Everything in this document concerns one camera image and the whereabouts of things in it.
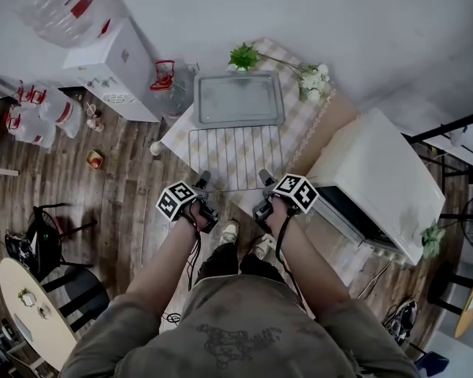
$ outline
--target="metal baking tray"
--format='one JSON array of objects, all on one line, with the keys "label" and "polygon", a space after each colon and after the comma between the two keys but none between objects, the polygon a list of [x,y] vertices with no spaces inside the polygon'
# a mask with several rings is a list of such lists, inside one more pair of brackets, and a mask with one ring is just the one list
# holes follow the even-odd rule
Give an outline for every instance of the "metal baking tray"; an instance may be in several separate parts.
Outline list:
[{"label": "metal baking tray", "polygon": [[199,129],[283,124],[276,72],[225,72],[195,77],[193,122]]}]

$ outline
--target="small bottle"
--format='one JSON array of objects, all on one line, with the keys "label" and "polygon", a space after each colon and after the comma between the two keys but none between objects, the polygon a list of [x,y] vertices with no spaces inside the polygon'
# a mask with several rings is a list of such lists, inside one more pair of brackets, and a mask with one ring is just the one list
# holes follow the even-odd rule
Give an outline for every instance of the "small bottle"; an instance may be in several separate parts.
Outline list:
[{"label": "small bottle", "polygon": [[96,132],[101,132],[104,129],[103,124],[101,124],[95,119],[88,119],[86,124],[89,126],[90,129],[93,129]]}]

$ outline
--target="jeans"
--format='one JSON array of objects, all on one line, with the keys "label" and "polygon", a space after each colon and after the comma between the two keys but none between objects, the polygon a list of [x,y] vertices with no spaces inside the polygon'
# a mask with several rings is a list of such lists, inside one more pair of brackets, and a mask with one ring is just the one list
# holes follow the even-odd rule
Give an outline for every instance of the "jeans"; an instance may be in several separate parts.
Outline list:
[{"label": "jeans", "polygon": [[[266,277],[285,284],[276,267],[266,261],[259,260],[254,254],[244,256],[240,263],[240,270],[242,274]],[[195,284],[207,277],[232,274],[238,274],[237,245],[235,243],[224,243],[217,247],[212,255],[202,263]]]}]

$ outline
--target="food container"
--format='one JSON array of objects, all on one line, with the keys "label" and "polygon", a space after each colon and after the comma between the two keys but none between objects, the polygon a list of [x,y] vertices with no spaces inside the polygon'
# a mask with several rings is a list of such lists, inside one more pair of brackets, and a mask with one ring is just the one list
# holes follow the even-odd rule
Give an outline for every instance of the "food container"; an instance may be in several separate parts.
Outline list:
[{"label": "food container", "polygon": [[86,163],[93,169],[99,169],[103,163],[103,157],[96,151],[91,150],[86,157]]}]

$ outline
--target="hand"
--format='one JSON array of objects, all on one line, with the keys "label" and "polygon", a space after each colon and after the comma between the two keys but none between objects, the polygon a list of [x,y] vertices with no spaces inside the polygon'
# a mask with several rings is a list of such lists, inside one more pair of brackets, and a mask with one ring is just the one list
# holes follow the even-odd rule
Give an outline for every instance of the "hand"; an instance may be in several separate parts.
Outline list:
[{"label": "hand", "polygon": [[274,212],[266,219],[266,225],[270,227],[271,232],[276,239],[281,231],[285,219],[287,218],[289,205],[278,196],[274,196],[271,199],[271,205],[274,208]]},{"label": "hand", "polygon": [[183,212],[184,214],[187,214],[190,218],[194,217],[196,225],[198,226],[198,231],[202,231],[207,226],[208,220],[205,217],[200,216],[199,208],[199,201],[195,200],[190,205],[185,206]]}]

